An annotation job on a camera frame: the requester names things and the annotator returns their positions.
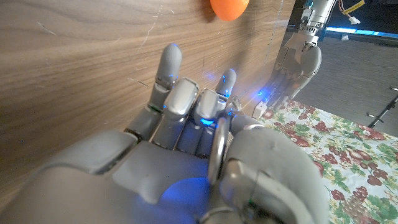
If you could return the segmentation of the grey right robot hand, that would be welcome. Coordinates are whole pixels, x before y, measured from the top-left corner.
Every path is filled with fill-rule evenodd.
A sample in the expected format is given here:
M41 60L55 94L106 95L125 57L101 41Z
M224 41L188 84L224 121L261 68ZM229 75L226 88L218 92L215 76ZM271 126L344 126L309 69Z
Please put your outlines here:
M320 168L286 135L227 107L236 73L215 90L162 52L148 104L46 162L2 223L327 223Z

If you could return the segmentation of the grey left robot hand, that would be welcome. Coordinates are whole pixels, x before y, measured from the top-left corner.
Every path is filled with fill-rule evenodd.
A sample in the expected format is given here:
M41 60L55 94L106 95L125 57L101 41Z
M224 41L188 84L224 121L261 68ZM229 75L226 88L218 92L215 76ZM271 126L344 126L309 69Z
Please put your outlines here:
M317 74L322 62L322 52L317 44L317 36L294 33L280 48L266 83L267 107L278 110Z

